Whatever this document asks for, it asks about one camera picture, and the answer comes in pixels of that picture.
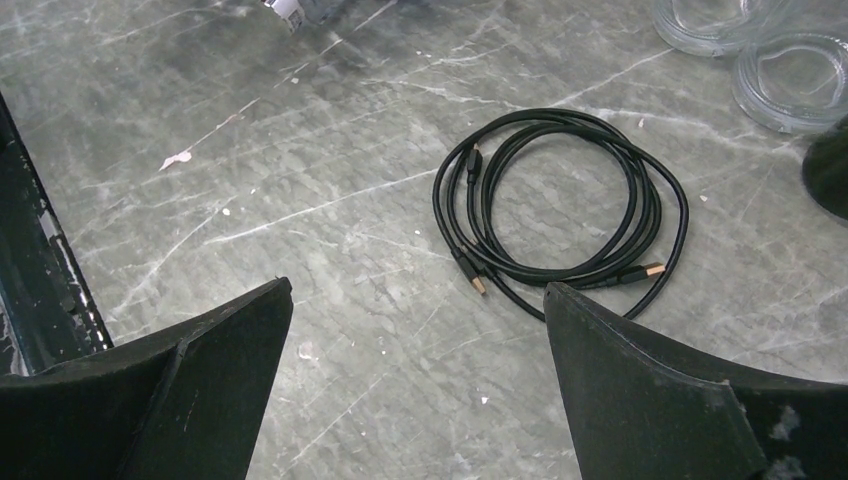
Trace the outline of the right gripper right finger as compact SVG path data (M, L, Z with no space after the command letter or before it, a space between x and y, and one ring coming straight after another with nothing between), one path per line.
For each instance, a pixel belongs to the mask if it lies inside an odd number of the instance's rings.
M847 388L740 365L562 283L545 323L585 479L843 479Z

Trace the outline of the clear glass bottle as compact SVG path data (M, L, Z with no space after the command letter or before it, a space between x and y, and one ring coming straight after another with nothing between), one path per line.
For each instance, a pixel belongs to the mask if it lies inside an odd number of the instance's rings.
M788 30L743 48L732 93L757 123L780 133L823 132L847 115L847 35Z
M653 26L669 46L700 57L736 55L782 20L790 1L656 0Z

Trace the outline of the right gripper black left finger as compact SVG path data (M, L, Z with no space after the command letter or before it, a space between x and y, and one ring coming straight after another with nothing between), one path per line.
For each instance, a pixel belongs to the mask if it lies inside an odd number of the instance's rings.
M277 278L182 323L1 379L5 479L242 479L290 327Z

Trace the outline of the olive green bottle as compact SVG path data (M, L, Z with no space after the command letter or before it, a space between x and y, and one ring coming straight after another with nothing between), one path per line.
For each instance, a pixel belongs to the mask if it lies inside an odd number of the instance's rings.
M801 175L810 197L830 214L847 221L847 117L810 144Z

